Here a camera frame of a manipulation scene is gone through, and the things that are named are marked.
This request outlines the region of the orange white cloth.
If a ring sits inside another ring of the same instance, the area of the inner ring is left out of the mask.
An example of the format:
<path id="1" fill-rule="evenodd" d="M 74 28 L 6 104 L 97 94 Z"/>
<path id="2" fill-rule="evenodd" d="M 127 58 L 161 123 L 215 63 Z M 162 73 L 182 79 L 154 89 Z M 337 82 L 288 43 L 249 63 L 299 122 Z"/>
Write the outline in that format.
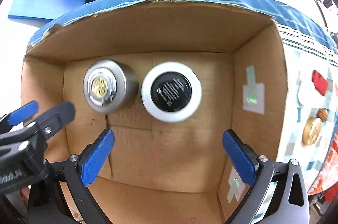
<path id="1" fill-rule="evenodd" d="M 321 193 L 337 182 L 337 133 L 333 135 L 333 140 L 325 159 L 323 167 L 315 180 L 314 184 L 308 190 L 308 195 Z"/>

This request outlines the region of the red rectangular case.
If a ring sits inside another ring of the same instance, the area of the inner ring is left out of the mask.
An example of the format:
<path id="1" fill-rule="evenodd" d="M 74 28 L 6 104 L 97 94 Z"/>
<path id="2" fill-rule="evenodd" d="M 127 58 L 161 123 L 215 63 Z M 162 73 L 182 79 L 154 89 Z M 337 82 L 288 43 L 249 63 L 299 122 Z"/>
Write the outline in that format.
<path id="1" fill-rule="evenodd" d="M 316 70 L 312 72 L 312 83 L 315 86 L 315 90 L 322 96 L 326 94 L 328 88 L 327 80 Z"/>

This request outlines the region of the white jar black lid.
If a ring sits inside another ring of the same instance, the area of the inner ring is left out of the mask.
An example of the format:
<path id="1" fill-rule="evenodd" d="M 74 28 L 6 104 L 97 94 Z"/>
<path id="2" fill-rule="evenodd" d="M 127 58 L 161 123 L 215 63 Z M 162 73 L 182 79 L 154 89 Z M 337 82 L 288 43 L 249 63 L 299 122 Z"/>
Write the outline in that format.
<path id="1" fill-rule="evenodd" d="M 146 74 L 141 89 L 144 108 L 155 119 L 178 123 L 190 118 L 202 100 L 202 84 L 194 71 L 169 61 Z"/>

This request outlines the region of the gold round tin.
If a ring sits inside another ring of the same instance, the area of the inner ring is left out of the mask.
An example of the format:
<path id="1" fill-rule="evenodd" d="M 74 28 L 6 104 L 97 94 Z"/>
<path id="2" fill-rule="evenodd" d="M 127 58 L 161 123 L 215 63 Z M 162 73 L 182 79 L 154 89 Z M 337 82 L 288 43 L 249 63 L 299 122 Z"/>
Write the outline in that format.
<path id="1" fill-rule="evenodd" d="M 309 117 L 304 129 L 302 142 L 304 145 L 311 146 L 316 141 L 321 131 L 322 121 L 319 117 Z"/>

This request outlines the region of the open cardboard box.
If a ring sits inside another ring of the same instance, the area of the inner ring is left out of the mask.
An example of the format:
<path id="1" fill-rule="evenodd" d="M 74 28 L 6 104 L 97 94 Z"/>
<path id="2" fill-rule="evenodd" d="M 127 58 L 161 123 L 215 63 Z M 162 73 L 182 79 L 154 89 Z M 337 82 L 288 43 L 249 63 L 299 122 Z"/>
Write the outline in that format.
<path id="1" fill-rule="evenodd" d="M 84 96 L 89 67 L 102 59 L 132 68 L 140 87 L 117 110 Z M 273 19 L 197 1 L 146 1 L 105 10 L 96 1 L 41 28 L 23 62 L 21 100 L 40 112 L 62 101 L 71 124 L 48 142 L 50 162 L 79 154 L 102 130 L 114 147 L 89 190 L 113 223 L 222 223 L 232 164 L 222 135 L 232 129 L 275 159 L 288 91 Z"/>

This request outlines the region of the silver round tin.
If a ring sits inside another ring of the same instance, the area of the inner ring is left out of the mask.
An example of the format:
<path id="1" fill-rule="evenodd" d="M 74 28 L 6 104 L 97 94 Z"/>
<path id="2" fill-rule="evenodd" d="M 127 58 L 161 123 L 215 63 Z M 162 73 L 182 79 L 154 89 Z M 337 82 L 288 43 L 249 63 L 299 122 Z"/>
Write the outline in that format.
<path id="1" fill-rule="evenodd" d="M 138 76 L 126 64 L 100 60 L 84 76 L 83 93 L 87 104 L 108 115 L 134 104 L 139 90 Z"/>

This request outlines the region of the plaid tablecloth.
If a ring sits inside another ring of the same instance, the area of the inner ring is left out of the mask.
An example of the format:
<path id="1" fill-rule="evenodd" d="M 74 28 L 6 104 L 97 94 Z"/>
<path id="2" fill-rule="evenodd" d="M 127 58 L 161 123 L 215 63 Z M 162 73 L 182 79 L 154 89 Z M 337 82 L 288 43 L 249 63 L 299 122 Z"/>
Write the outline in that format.
<path id="1" fill-rule="evenodd" d="M 288 87 L 281 137 L 275 159 L 280 162 L 292 158 L 297 159 L 300 162 L 306 186 L 311 187 L 313 185 L 320 173 L 329 147 L 337 109 L 337 53 L 333 41 L 316 23 L 297 9 L 273 0 L 97 1 L 102 2 L 102 7 L 105 10 L 129 7 L 146 1 L 197 1 L 240 7 L 271 17 L 282 41 Z M 313 70 L 318 71 L 327 80 L 328 88 L 324 96 L 316 91 L 316 102 L 312 107 L 303 107 L 297 99 L 298 88 L 302 80 L 312 80 Z M 321 108 L 328 110 L 328 119 L 322 122 L 317 141 L 311 146 L 304 145 L 302 142 L 304 126 L 309 117 L 317 117 L 317 112 Z"/>

